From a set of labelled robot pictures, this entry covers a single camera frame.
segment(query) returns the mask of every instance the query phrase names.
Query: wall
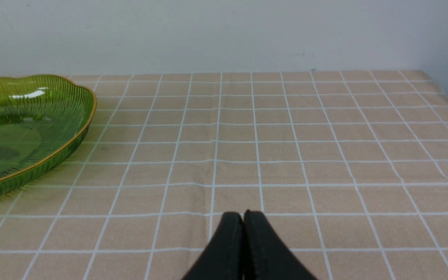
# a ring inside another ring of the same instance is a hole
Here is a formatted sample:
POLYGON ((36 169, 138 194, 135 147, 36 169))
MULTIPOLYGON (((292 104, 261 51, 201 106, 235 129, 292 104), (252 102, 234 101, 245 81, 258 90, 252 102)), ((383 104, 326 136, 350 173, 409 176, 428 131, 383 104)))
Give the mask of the wall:
POLYGON ((0 0, 0 75, 424 69, 448 1, 0 0))

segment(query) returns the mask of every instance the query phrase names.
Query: gold rim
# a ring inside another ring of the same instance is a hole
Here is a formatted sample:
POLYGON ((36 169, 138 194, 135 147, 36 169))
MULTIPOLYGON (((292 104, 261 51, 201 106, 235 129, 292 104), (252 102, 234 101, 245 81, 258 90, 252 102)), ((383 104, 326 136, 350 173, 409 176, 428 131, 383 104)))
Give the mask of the gold rim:
POLYGON ((91 95, 93 96, 93 109, 91 110, 91 113, 89 114, 89 118, 87 119, 86 124, 84 124, 84 126, 80 129, 79 133, 77 133, 73 138, 71 138, 68 142, 66 142, 62 147, 60 147, 60 148, 57 149, 55 152, 53 152, 53 154, 50 154, 49 156, 43 158, 41 161, 39 161, 39 162, 37 162, 37 163, 35 163, 35 164, 33 164, 33 165, 31 165, 31 166, 29 166, 29 167, 23 169, 23 170, 20 170, 20 171, 18 171, 18 172, 16 172, 16 173, 13 173, 13 174, 8 175, 8 176, 6 176, 6 177, 2 177, 2 178, 0 178, 0 182, 1 182, 1 181, 4 181, 4 180, 7 180, 7 179, 10 179, 10 178, 12 178, 12 177, 15 177, 15 176, 17 176, 17 175, 20 175, 20 174, 22 174, 22 173, 24 173, 24 172, 26 172, 26 171, 28 171, 28 170, 31 170, 32 168, 34 168, 34 167, 36 167, 36 166, 38 166, 38 165, 41 165, 41 164, 44 163, 45 161, 48 161, 50 158, 54 157, 54 156, 55 156, 56 154, 58 154, 59 152, 63 151, 63 150, 64 150, 68 145, 70 145, 73 141, 75 141, 77 138, 79 138, 79 137, 82 135, 82 133, 84 133, 85 129, 86 129, 87 127, 89 127, 89 125, 91 124, 91 121, 93 120, 93 115, 94 115, 94 113, 96 112, 96 107, 97 107, 97 105, 98 105, 98 99, 96 98, 95 93, 94 93, 89 87, 80 86, 80 85, 74 83, 72 80, 70 80, 70 79, 68 79, 68 78, 65 78, 65 77, 63 77, 63 76, 59 76, 59 75, 54 75, 54 74, 39 74, 39 75, 30 75, 30 76, 24 76, 24 77, 0 77, 0 79, 25 80, 25 79, 32 78, 32 77, 43 77, 43 76, 60 78, 60 79, 63 79, 63 80, 65 80, 65 81, 71 83, 71 84, 74 85, 75 87, 86 89, 86 90, 89 91, 89 92, 91 93, 91 95))

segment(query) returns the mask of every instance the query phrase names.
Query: white wall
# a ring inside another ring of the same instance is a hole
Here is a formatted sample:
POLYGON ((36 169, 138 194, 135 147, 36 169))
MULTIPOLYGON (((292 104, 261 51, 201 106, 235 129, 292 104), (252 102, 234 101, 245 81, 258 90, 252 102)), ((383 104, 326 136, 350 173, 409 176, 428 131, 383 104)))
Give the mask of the white wall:
POLYGON ((0 0, 0 75, 424 69, 448 1, 0 0))

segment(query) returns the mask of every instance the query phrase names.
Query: plate rim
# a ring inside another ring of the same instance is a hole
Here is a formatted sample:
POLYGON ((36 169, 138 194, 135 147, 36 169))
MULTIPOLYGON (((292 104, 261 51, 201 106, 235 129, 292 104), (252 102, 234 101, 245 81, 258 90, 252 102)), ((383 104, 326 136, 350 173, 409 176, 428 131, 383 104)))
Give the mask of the plate rim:
POLYGON ((59 152, 63 151, 64 149, 66 149, 66 147, 68 147, 71 143, 73 143, 77 138, 79 138, 80 136, 82 136, 82 134, 84 133, 84 131, 90 126, 92 120, 93 120, 93 116, 94 113, 96 112, 96 107, 98 106, 98 98, 96 98, 96 94, 94 93, 94 91, 92 89, 90 89, 89 87, 85 87, 82 85, 78 85, 75 82, 73 82, 72 80, 70 80, 69 78, 66 78, 64 76, 60 76, 60 75, 55 75, 55 74, 37 74, 37 75, 29 75, 29 76, 21 76, 21 77, 0 77, 0 79, 9 79, 9 80, 25 80, 28 78, 34 78, 34 77, 55 77, 55 78, 59 78, 62 79, 66 82, 71 83, 74 87, 77 88, 83 88, 85 90, 87 90, 87 92, 89 92, 89 94, 91 94, 91 96, 93 97, 93 108, 91 110, 91 113, 89 114, 89 117, 86 121, 86 123, 84 124, 84 126, 82 126, 82 128, 80 128, 79 132, 76 133, 76 135, 72 138, 70 138, 64 145, 62 145, 61 147, 59 147, 58 149, 56 149, 54 152, 52 152, 50 155, 48 155, 47 157, 41 159, 40 161, 38 161, 37 163, 34 163, 31 166, 28 166, 26 168, 24 168, 23 170, 20 170, 18 172, 9 174, 5 177, 0 178, 0 182, 5 181, 7 179, 11 179, 12 177, 16 177, 22 173, 27 172, 28 170, 31 170, 32 168, 41 165, 42 163, 48 161, 50 158, 54 157, 56 154, 58 154, 59 152))

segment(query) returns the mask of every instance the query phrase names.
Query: green glass plate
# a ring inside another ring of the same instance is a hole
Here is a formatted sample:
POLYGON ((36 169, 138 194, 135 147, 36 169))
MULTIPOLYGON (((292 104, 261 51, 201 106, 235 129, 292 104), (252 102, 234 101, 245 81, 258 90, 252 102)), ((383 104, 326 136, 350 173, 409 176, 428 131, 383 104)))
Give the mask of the green glass plate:
POLYGON ((62 163, 86 136, 94 93, 55 75, 0 78, 0 195, 62 163))

